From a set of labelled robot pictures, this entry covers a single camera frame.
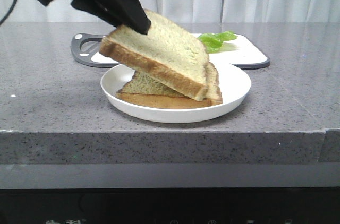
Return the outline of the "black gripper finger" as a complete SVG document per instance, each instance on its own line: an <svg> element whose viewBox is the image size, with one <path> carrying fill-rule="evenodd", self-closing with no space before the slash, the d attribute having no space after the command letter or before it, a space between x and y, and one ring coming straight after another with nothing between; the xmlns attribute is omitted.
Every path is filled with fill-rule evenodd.
<svg viewBox="0 0 340 224"><path fill-rule="evenodd" d="M115 27L122 25L122 3L119 0L73 0L71 6L90 13Z"/></svg>
<svg viewBox="0 0 340 224"><path fill-rule="evenodd" d="M139 0L108 0L107 9L115 18L117 26L128 26L143 35L148 33L151 21Z"/></svg>

